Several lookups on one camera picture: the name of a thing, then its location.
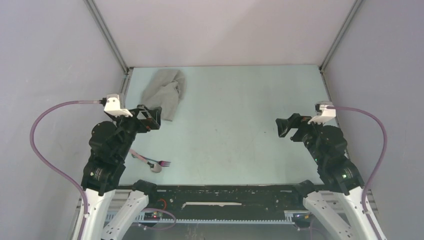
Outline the grey cloth napkin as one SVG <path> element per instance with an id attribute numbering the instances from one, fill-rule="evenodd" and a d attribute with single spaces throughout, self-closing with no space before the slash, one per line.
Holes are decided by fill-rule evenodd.
<path id="1" fill-rule="evenodd" d="M 149 109 L 161 107 L 161 119 L 172 122 L 186 88 L 186 76 L 181 70 L 159 69 L 142 92 L 141 104 Z"/>

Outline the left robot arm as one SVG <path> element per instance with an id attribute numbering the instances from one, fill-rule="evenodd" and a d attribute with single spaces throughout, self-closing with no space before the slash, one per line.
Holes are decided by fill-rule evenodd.
<path id="1" fill-rule="evenodd" d="M 79 240 L 102 239 L 106 215 L 136 135 L 159 130 L 161 113 L 161 107 L 149 109 L 142 104 L 130 110 L 106 111 L 110 120 L 92 129 L 90 156 L 81 181 L 85 199 L 81 203 Z"/>

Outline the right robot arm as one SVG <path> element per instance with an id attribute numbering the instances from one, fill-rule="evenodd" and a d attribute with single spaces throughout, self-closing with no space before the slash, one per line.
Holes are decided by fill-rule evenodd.
<path id="1" fill-rule="evenodd" d="M 384 235 L 367 197 L 365 182 L 357 167 L 346 157 L 347 141 L 340 128 L 326 123 L 335 115 L 302 116 L 294 113 L 287 119 L 276 119 L 278 136 L 286 137 L 290 130 L 293 142 L 303 143 L 317 164 L 317 173 L 338 198 L 348 219 L 329 206 L 310 180 L 294 185 L 291 204 L 306 208 L 337 240 L 384 240 Z"/>

